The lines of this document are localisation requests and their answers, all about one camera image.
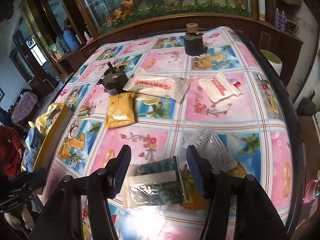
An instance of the person's hand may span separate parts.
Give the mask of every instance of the person's hand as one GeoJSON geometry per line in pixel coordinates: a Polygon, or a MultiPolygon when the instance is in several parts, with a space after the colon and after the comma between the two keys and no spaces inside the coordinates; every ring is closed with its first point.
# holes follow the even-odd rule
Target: person's hand
{"type": "Polygon", "coordinates": [[[18,153],[20,154],[20,158],[22,159],[23,155],[24,155],[24,150],[23,149],[19,149],[18,153]]]}

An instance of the blue towel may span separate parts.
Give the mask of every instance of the blue towel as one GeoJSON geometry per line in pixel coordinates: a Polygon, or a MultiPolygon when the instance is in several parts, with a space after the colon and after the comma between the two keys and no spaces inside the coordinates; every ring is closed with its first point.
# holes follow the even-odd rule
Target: blue towel
{"type": "Polygon", "coordinates": [[[33,170],[43,141],[44,135],[42,135],[36,127],[31,128],[26,138],[26,145],[29,150],[24,154],[24,166],[29,172],[33,170]]]}

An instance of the purple bottle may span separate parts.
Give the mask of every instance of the purple bottle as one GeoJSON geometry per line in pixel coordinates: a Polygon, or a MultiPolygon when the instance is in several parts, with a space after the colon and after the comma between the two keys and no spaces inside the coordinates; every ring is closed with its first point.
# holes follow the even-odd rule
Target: purple bottle
{"type": "Polygon", "coordinates": [[[280,31],[281,32],[284,32],[286,23],[287,23],[287,17],[285,16],[284,11],[282,11],[280,14],[280,31]]]}
{"type": "Polygon", "coordinates": [[[275,13],[275,27],[278,30],[280,29],[280,12],[279,12],[278,8],[277,8],[276,13],[275,13]]]}

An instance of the window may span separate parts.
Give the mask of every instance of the window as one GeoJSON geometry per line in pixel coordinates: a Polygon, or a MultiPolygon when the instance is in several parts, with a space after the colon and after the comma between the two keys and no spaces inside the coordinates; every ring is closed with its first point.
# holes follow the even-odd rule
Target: window
{"type": "Polygon", "coordinates": [[[31,50],[33,56],[35,56],[36,60],[39,62],[41,66],[47,62],[47,60],[44,58],[43,54],[41,53],[40,49],[36,45],[34,39],[28,40],[27,45],[31,50]]]}

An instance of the red jacket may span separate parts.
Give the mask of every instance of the red jacket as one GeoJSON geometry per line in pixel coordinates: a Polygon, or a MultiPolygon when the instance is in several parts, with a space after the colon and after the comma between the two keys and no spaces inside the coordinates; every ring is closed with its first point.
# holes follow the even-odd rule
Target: red jacket
{"type": "Polygon", "coordinates": [[[9,178],[21,172],[21,160],[18,152],[21,148],[23,148],[23,145],[17,131],[0,125],[0,154],[4,171],[9,178]]]}

